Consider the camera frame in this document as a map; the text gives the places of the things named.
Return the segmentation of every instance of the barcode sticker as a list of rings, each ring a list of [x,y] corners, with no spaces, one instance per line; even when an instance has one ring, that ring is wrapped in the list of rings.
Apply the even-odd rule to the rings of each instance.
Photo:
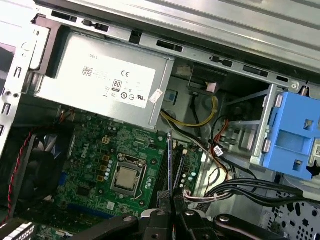
[[[154,92],[154,94],[152,94],[149,101],[152,102],[153,104],[156,104],[156,102],[158,101],[158,99],[161,97],[162,94],[163,94],[163,92],[160,89],[157,89]]]
[[[222,149],[219,146],[215,146],[213,150],[218,157],[220,157],[224,154],[224,152],[222,151]]]

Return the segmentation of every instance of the metal bracket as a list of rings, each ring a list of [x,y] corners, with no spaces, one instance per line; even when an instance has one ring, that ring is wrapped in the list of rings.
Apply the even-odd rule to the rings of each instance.
[[[262,153],[263,144],[266,137],[266,131],[268,126],[268,121],[270,118],[271,110],[274,107],[274,102],[277,96],[277,86],[275,84],[270,85],[268,90],[268,95],[265,101],[265,107],[263,108],[262,118],[260,120],[260,125],[256,134],[256,139],[254,141],[252,149],[252,158],[250,160],[251,164],[260,165],[260,155]]]
[[[106,36],[111,39],[120,40],[124,43],[131,43],[131,36],[133,30],[125,28],[123,26],[117,26],[102,21],[97,21],[91,18],[83,18],[78,15],[72,15],[63,11],[55,11],[46,7],[37,6],[37,13],[45,16],[46,19],[53,20],[69,27],[75,27],[77,31],[82,31],[95,35],[97,37]],[[102,31],[95,28],[97,24],[106,25],[107,31]],[[222,56],[211,54],[210,52],[203,51],[197,48],[193,48],[187,45],[176,43],[173,41],[167,41],[158,36],[142,33],[138,36],[139,41],[135,42],[136,46],[146,48],[159,53],[169,54],[174,57],[179,57],[187,60],[191,60],[195,63],[211,66],[223,71],[235,73],[241,76],[245,76],[251,79],[262,81],[268,84],[275,84],[279,88],[288,89],[289,92],[298,93],[302,86],[306,86],[307,82],[301,79],[294,79],[289,76],[278,74],[276,72],[269,71],[260,67],[249,65],[243,62],[228,59]],[[310,90],[310,97],[320,99],[320,91]]]
[[[9,70],[3,92],[0,96],[0,157],[3,153],[10,129],[15,120],[22,89],[36,49],[39,37],[45,37],[49,30],[30,23],[25,27],[27,34],[19,45]]]

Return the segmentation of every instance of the rectangular cutout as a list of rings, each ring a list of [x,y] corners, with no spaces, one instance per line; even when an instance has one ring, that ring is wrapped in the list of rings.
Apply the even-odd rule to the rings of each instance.
[[[129,39],[129,43],[139,45],[139,44],[140,44],[141,36],[142,36],[142,32],[140,32],[140,31],[134,31],[134,30],[133,30],[133,31],[131,32],[131,36],[130,36],[130,39]]]
[[[2,114],[6,114],[6,115],[9,115],[9,112],[10,112],[10,109],[11,109],[11,104],[10,103],[5,103],[3,105],[3,108],[2,108]]]
[[[292,169],[293,169],[294,171],[300,172],[300,170],[301,170],[301,165],[302,165],[302,161],[300,161],[300,160],[295,160]]]
[[[233,62],[229,61],[229,60],[223,60],[222,61],[222,65],[225,66],[225,67],[232,68],[232,64],[233,64]]]
[[[218,56],[211,56],[209,57],[209,59],[211,62],[218,63],[220,58]]]
[[[303,129],[308,130],[308,131],[312,131],[313,124],[314,124],[314,121],[312,121],[310,119],[306,119],[304,122]]]
[[[263,70],[260,70],[260,69],[257,69],[257,68],[251,67],[251,66],[246,66],[246,65],[243,66],[243,71],[251,73],[251,74],[259,75],[259,76],[265,77],[265,78],[267,78],[269,75],[269,73],[267,71],[263,71]]]
[[[94,28],[97,29],[97,30],[106,32],[106,33],[107,33],[108,30],[109,30],[109,26],[103,25],[103,24],[100,24],[100,23],[96,23],[95,26],[94,26]]]
[[[286,83],[289,82],[289,79],[283,76],[276,76],[276,79]]]
[[[161,48],[165,48],[165,49],[169,49],[169,50],[173,50],[179,53],[182,53],[182,50],[184,49],[182,46],[179,45],[175,45],[169,42],[165,42],[165,41],[160,41],[158,40],[156,42],[156,45],[161,47]]]
[[[51,16],[59,18],[59,19],[63,19],[63,20],[67,20],[70,22],[75,23],[77,21],[77,17],[76,16],[70,16],[68,14],[64,14],[58,11],[52,11]]]

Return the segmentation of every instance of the cpu socket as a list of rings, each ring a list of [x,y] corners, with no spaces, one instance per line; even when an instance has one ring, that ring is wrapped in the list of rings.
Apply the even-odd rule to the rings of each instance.
[[[142,167],[134,163],[118,162],[112,180],[111,189],[119,194],[136,196],[142,177]]]

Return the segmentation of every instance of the motherboard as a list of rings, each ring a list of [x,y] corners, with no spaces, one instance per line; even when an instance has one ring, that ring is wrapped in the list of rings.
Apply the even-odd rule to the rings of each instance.
[[[195,190],[203,152],[174,141],[174,187]],[[139,217],[157,208],[168,189],[167,134],[84,113],[74,135],[56,194],[21,218],[37,225],[35,240],[62,240],[112,216]]]
[[[85,114],[75,128],[54,203],[103,218],[138,217],[148,209],[166,137]]]

